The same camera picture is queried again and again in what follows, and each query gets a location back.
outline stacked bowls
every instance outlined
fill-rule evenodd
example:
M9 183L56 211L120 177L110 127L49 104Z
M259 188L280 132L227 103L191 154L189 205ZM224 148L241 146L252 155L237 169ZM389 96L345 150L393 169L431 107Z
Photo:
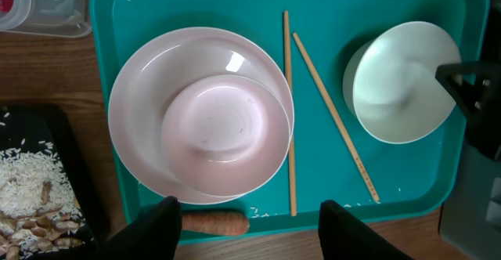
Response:
M278 172L294 126L282 71L246 38L208 27L172 31L122 67L111 139L146 187L189 204L256 190Z

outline pink bowl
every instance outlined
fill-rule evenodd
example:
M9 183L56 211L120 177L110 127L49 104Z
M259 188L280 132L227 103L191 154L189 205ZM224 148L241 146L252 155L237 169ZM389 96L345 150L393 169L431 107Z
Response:
M205 78L174 99L162 124L165 167L201 193L232 197L269 181L289 150L289 120L264 85Z

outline black object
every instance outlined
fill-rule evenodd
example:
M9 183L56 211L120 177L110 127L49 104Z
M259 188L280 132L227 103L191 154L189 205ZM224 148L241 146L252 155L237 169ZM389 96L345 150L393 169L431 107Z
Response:
M99 258L173 259L181 228L181 204L175 197L166 197L111 239Z
M59 155L86 221L86 225L75 236L85 242L84 246L58 253L34 255L33 258L58 259L73 251L74 255L85 255L87 251L102 247L110 226L66 114L53 105L37 105L0 107L0 115L0 121L5 123L5 126L0 126L0 150L20 148L23 152L36 153L46 149L45 144L38 142L54 144L53 152Z
M411 259L332 200L320 206L319 239L331 259Z
M481 62L441 65L435 75L467 119L470 145L501 161L501 13L492 9L485 32ZM471 84L456 75L475 75Z

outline bowl rim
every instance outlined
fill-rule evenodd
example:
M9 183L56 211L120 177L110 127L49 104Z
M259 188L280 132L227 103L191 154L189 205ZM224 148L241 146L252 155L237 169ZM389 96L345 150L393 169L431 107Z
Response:
M273 93L268 87L266 87L265 85L263 85L262 83L260 83L259 81L255 81L253 79L250 79L248 77L245 77L245 76L241 76L241 75L231 75L231 74L222 74L222 75L215 75L215 76L210 76L210 77L206 77L206 78L203 78L203 79L200 79L199 81L195 81L194 83L188 85L187 87L185 87L176 97L175 99L172 101L171 105L169 106L169 108L166 110L165 112L165 115L164 115L164 119L162 121L162 129L161 129L161 132L162 132L162 141L161 141L161 144L162 144L162 150L165 150L165 147L164 147L164 144L166 143L165 142L165 136L163 135L164 134L164 129L166 128L165 126L167 125L167 114L169 112L169 109L171 109L171 106L174 104L174 102L176 102L176 100L179 99L180 95L181 94L184 94L184 93L187 93L187 92L190 92L190 88L193 88L194 85L199 85L201 82L203 81L213 81L214 79L216 78L221 78L221 79L241 79L241 80L244 80L244 81L247 81L247 82L250 82L252 83L252 85L256 85L256 86L259 86L260 88L263 88L263 90L265 90L267 92L267 94L270 95L270 98L273 98L276 103L279 104L279 106L281 107L281 111L282 111L282 114L283 116L285 117L285 119L287 120L287 126L290 126L290 119L289 117L287 116L287 111L285 109L285 107L283 106L283 104L280 102L279 98L275 95L275 93ZM254 187L252 190L248 190L244 193L238 193L238 194L232 194L232 195L214 195L214 194L209 194L209 193L204 193L203 191L201 190L198 190L196 189L195 187L191 186L188 182L186 182L184 179L182 178L179 178L178 175L176 175L173 172L174 176L175 176L175 179L177 179L177 181L179 183L181 183L183 186L186 186L186 187L189 187L190 189L192 190L195 190L195 191L198 191L198 192L201 192L203 194L206 194L208 196L211 196L211 197L242 197L248 193L251 193L259 188L261 188L262 186L264 186L265 184L267 184L273 177L275 177L276 173L278 173L278 171L282 168L285 160L287 159L287 156L288 156L288 153L289 153L289 149L290 149L290 141L292 140L292 134L293 132L290 130L290 128L287 128L287 133L288 133L288 138L287 138L287 148L286 148L286 151L284 152L285 154L283 155L283 158L282 158L282 161L279 163L279 166L277 167L277 169L263 182L261 183L259 186L256 186ZM164 155L164 159L168 159L167 158L167 154L165 153L165 151L162 152L162 154Z
M355 116L357 117L357 120L360 122L360 125L364 128L364 130L366 130L367 133L369 133L374 139L377 139L383 143L390 143L390 144L406 144L406 143L413 143L413 142L416 142L417 140L420 140L424 137L426 137L427 135L430 135L433 131L435 131L438 127L440 127L444 122L445 120L449 117L449 115L452 113L452 111L454 110L454 107L456 106L456 104L454 103L453 105L451 105L450 107L450 111L448 112L448 116L445 116L440 124L436 125L435 127L433 127L429 132L427 132L426 134L423 134L419 137L416 137L415 139L411 139L411 140L406 140L406 141L402 141L402 142L392 142L392 141L388 141L386 139L382 139L382 138L378 138L377 136L375 136L362 122L361 120L361 117L359 116L359 113L357 112L357 107L356 107L356 103L355 103L355 83L357 82L357 78L359 76L359 69L360 69L360 66L361 64L364 62L364 60L366 60L368 58L367 56L367 52L371 50L371 48L375 45L377 45L378 41L381 40L382 38L384 38L387 34L391 34L393 31L396 31L396 30L400 30L401 27L408 27L410 25L417 25L417 24L421 24L421 25L424 25L424 26L428 26L428 27L433 27L435 29L437 29L437 31L440 31L442 33L444 33L446 36L449 36L450 38L450 41L451 41L451 44L454 44L454 46L451 46L451 49L455 49L456 52L457 52L457 56L459 58L459 62L462 61L461 59L461 52L460 52L460 49L459 49L459 46L456 44L456 41L454 41L454 39L452 38L452 36L447 32L445 31L443 28L441 28L440 26L436 25L436 24L433 24L433 23L430 23L430 22L426 22L426 21L409 21L409 22L405 22L405 23L401 23L399 25L396 25L396 26L393 26L392 28L386 30L385 32L383 32L382 34L380 34L379 36L377 36L376 38L374 38L372 41L369 41L369 42L372 42L368 47L367 47L367 50L363 53L363 56L362 58L360 59L357 67L356 67L356 70L355 70L355 76L353 78L353 89L351 91L351 98L352 98L352 101L353 101L353 110L355 112Z

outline carrot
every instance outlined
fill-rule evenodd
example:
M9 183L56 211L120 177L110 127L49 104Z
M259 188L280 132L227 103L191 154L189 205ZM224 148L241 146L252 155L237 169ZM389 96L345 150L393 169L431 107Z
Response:
M249 219L239 212L197 212L182 215L182 229L219 236L240 236L249 230Z

